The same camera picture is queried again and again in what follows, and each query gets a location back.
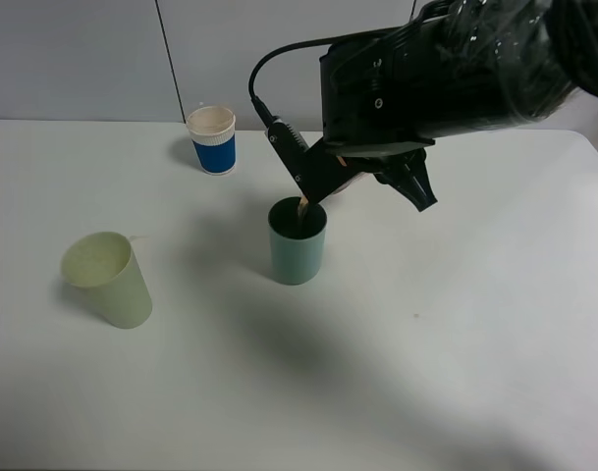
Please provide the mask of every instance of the white table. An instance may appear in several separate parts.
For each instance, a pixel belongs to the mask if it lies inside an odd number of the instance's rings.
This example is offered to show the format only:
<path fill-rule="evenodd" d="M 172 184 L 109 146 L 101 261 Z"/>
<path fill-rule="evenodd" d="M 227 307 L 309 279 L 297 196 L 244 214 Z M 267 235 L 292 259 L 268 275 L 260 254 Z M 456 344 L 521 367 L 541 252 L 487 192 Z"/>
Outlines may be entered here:
<path fill-rule="evenodd" d="M 584 138 L 443 139 L 423 214 L 355 183 L 294 288 L 268 278 L 266 214 L 297 190 L 262 133 L 238 149 L 210 177 L 182 125 L 0 122 L 0 467 L 598 471 Z M 59 279 L 102 230 L 138 237 L 138 329 Z"/>

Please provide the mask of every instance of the blue and white paper cup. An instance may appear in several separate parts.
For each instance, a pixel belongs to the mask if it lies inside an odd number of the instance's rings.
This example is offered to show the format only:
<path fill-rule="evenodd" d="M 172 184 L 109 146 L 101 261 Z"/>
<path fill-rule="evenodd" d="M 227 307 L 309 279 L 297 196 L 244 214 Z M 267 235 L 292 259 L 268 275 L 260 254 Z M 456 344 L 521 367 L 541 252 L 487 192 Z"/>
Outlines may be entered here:
<path fill-rule="evenodd" d="M 202 170 L 231 172 L 236 166 L 236 115 L 222 106 L 205 106 L 188 116 L 187 126 Z"/>

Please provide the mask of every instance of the green cup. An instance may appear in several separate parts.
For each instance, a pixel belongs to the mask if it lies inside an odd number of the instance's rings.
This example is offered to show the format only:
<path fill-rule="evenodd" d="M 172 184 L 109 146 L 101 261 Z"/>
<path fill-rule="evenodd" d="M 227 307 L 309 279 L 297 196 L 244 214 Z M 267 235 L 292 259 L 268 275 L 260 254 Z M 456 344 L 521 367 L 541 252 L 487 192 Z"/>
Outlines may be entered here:
<path fill-rule="evenodd" d="M 283 285 L 308 282 L 322 263 L 327 213 L 319 204 L 310 204 L 299 224 L 299 202 L 297 196 L 282 199 L 268 213 L 272 270 Z"/>
<path fill-rule="evenodd" d="M 121 234 L 96 233 L 80 239 L 65 252 L 61 273 L 115 327 L 140 326 L 152 312 L 133 247 Z"/>

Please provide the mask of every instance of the paper cup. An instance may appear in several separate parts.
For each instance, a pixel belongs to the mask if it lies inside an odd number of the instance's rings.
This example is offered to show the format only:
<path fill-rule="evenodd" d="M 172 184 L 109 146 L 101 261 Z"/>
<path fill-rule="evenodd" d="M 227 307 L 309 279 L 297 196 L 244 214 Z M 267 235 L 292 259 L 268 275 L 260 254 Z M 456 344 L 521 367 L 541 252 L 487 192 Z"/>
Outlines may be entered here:
<path fill-rule="evenodd" d="M 319 204 L 310 204 L 298 226 L 299 201 L 299 197 L 282 199 L 268 213 L 272 270 L 283 285 L 308 282 L 322 264 L 327 213 Z"/>
<path fill-rule="evenodd" d="M 222 106 L 200 108 L 188 116 L 188 131 L 200 166 L 207 174 L 224 175 L 236 165 L 236 116 Z"/>
<path fill-rule="evenodd" d="M 140 326 L 152 312 L 133 248 L 123 235 L 97 233 L 77 241 L 63 256 L 61 273 L 115 327 Z"/>

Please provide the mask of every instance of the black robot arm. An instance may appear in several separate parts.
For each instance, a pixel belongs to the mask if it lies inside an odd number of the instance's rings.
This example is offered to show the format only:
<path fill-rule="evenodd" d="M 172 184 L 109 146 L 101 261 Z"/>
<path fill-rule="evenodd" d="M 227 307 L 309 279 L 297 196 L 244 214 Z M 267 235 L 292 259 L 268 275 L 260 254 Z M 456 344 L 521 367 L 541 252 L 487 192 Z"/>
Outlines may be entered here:
<path fill-rule="evenodd" d="M 418 211 L 436 202 L 434 138 L 541 120 L 580 86 L 598 96 L 598 1 L 437 0 L 405 26 L 292 44 L 248 83 L 267 136 L 317 203 L 374 174 Z M 273 57 L 330 45 L 320 59 L 323 138 L 309 147 L 254 93 Z"/>

